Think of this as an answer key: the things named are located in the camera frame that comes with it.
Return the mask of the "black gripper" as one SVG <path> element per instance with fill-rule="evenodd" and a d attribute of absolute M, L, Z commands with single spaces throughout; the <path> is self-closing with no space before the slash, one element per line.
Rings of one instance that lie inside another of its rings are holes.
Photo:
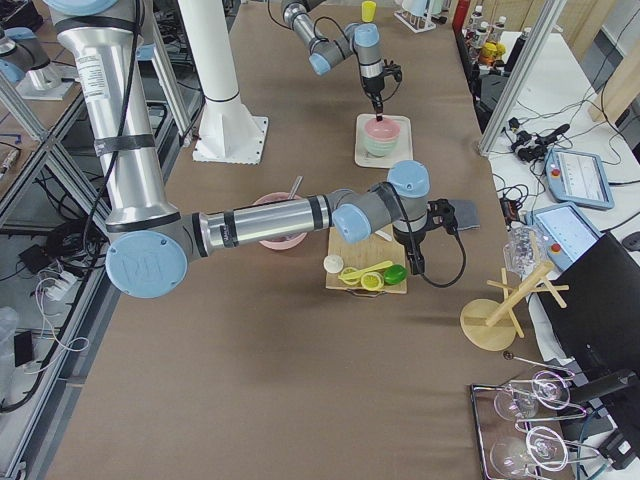
<path fill-rule="evenodd" d="M 361 77 L 361 84 L 365 95 L 371 100 L 374 109 L 375 118 L 383 119 L 384 103 L 382 100 L 382 91 L 385 88 L 385 80 L 383 75 L 375 77 Z"/>
<path fill-rule="evenodd" d="M 422 225 L 417 229 L 413 228 L 412 232 L 409 232 L 405 223 L 394 222 L 392 224 L 392 231 L 394 239 L 405 249 L 411 274 L 424 274 L 425 260 L 420 250 L 420 244 L 426 237 L 427 225 Z"/>

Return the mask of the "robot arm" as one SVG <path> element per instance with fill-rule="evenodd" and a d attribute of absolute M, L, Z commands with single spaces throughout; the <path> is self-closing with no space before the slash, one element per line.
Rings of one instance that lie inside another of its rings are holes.
<path fill-rule="evenodd" d="M 413 160 L 394 166 L 385 182 L 363 194 L 340 189 L 215 213 L 195 209 L 197 201 L 252 194 L 260 172 L 291 171 L 299 158 L 323 169 L 333 165 L 349 131 L 349 109 L 301 74 L 292 40 L 304 41 L 319 75 L 355 57 L 358 81 L 379 95 L 394 66 L 381 58 L 375 25 L 352 23 L 343 38 L 331 41 L 314 32 L 308 1 L 285 4 L 284 32 L 268 24 L 263 6 L 242 8 L 228 26 L 219 2 L 181 2 L 205 100 L 194 158 L 235 171 L 201 172 L 175 205 L 143 110 L 135 54 L 150 18 L 142 4 L 52 1 L 49 9 L 59 42 L 80 72 L 111 202 L 106 271 L 123 293 L 163 296 L 184 280 L 191 262 L 221 249 L 330 227 L 349 243 L 386 226 L 407 237 L 432 218 L 428 171 Z"/>
<path fill-rule="evenodd" d="M 364 95 L 372 104 L 375 120 L 384 114 L 383 97 L 386 78 L 393 76 L 396 86 L 402 82 L 401 67 L 393 60 L 384 59 L 381 38 L 374 23 L 356 22 L 341 27 L 329 16 L 313 19 L 310 12 L 322 1 L 281 1 L 277 20 L 267 1 L 270 19 L 278 26 L 294 32 L 308 50 L 308 60 L 318 76 L 323 76 L 354 55 L 358 64 L 359 80 Z"/>

